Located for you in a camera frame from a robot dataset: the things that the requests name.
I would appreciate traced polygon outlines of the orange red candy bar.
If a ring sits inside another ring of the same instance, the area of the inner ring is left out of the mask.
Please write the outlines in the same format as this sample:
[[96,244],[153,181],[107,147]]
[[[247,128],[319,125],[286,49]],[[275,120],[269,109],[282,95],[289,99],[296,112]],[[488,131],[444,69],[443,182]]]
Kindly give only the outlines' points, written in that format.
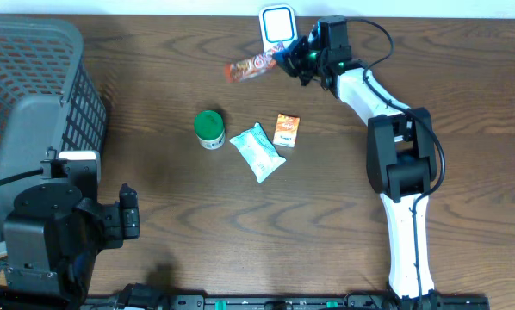
[[279,42],[271,49],[264,51],[249,59],[243,59],[236,63],[228,64],[224,68],[226,80],[229,83],[240,82],[258,75],[276,66],[273,56],[285,49],[284,43]]

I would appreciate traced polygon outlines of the green lid white jar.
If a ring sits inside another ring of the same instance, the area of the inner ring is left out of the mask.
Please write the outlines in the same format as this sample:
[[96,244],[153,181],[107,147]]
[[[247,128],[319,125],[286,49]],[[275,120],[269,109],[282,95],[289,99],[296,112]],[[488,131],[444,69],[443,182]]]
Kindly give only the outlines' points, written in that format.
[[226,131],[221,115],[213,110],[204,110],[194,121],[195,134],[202,147],[208,150],[220,148],[226,139]]

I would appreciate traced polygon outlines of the teal wet wipes pack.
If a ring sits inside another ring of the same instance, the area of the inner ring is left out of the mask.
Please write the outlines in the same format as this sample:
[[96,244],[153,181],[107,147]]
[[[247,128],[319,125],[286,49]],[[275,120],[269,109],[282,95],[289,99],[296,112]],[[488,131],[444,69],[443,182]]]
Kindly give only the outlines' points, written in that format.
[[253,127],[232,137],[229,142],[237,148],[250,166],[258,183],[262,183],[286,162],[286,158],[279,155],[258,122]]

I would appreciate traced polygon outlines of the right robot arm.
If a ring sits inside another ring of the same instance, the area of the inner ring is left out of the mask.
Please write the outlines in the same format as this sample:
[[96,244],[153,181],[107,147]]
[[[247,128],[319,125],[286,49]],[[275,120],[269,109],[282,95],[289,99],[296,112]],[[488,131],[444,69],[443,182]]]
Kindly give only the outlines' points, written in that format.
[[409,108],[375,80],[371,65],[351,55],[342,40],[302,37],[274,56],[302,84],[319,78],[368,128],[366,171],[388,221],[388,285],[399,302],[415,307],[433,293],[425,217],[429,196],[444,179],[442,147],[425,108]]

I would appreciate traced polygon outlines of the orange tissue pack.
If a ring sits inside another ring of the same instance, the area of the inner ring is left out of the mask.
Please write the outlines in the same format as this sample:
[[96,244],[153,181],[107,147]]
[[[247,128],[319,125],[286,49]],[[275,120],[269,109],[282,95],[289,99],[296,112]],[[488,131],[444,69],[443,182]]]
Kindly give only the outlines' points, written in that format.
[[273,144],[277,146],[294,147],[299,125],[299,117],[279,114],[277,116]]

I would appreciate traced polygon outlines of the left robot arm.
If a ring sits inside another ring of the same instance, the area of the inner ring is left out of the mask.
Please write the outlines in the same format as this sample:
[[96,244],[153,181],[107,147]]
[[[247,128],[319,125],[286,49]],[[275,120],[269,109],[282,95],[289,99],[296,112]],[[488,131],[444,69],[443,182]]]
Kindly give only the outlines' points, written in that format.
[[140,235],[138,196],[127,184],[102,205],[66,183],[21,192],[4,225],[0,309],[79,309],[96,257]]

